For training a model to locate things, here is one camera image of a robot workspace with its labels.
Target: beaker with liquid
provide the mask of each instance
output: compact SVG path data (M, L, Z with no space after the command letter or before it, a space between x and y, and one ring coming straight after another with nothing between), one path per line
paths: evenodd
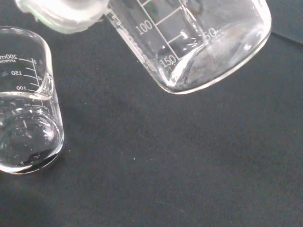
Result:
M47 43L31 31L0 27L0 171L39 170L58 156L63 141Z
M32 0L16 2L63 33L85 30L84 24L97 21L98 11L91 6L98 4L154 80L173 94L197 91L229 76L264 46L271 31L265 0L52 1L70 9L72 29L71 17L42 3L47 0L36 2L36 11L29 7Z

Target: transparent glass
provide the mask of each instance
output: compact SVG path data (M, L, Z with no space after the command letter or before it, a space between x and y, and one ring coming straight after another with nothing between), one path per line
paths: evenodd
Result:
M36 171L64 141L47 43L37 34L0 27L0 170Z
M96 15L90 6L107 4L56 0L50 7L41 3L48 0L16 1L46 24L58 14L54 3L73 9L75 1L85 2L78 16L66 14L52 26L64 33L69 32L66 18ZM263 47L271 31L265 0L110 0L106 15L155 81L174 94L206 88L232 74Z

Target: empty glass beaker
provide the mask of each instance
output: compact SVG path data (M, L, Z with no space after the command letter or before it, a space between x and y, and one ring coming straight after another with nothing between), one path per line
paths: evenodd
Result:
M0 170L36 171L64 141L52 57L39 35L0 27Z
M51 28L70 33L97 21L91 6L103 13L108 0L16 2ZM54 10L56 4L69 13ZM91 15L89 23L84 15ZM110 0L106 15L155 81L174 94L203 89L235 72L271 31L265 0Z

